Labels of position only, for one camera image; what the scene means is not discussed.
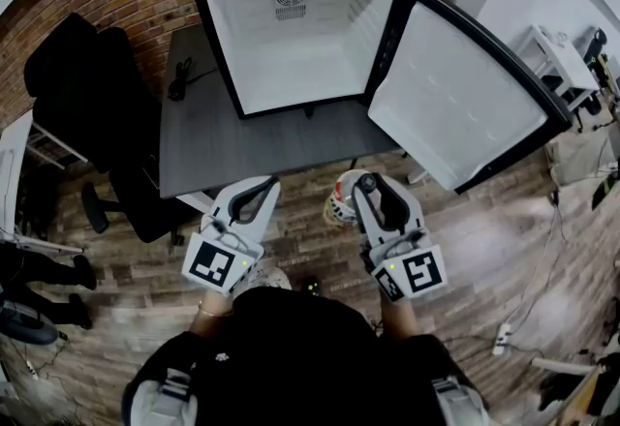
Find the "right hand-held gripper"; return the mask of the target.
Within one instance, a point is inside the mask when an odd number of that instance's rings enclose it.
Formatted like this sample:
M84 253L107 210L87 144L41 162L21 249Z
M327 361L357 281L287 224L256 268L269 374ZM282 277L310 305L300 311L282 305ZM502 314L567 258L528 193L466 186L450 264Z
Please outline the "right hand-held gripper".
M419 201L398 181L377 174L381 195L379 214L370 196L353 187L357 221L367 237L361 254L366 270L390 302L418 298L447 285L447 273L439 245L432 245ZM392 231L406 233L392 238Z

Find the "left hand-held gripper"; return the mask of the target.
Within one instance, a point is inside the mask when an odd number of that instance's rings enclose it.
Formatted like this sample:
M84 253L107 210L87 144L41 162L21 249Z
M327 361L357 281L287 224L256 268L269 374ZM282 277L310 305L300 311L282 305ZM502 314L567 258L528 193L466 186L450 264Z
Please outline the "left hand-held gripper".
M207 289L233 293L264 254L259 243L280 192L280 182L273 175L245 178L222 189L205 226L191 236L183 276ZM236 221L239 232L222 221Z

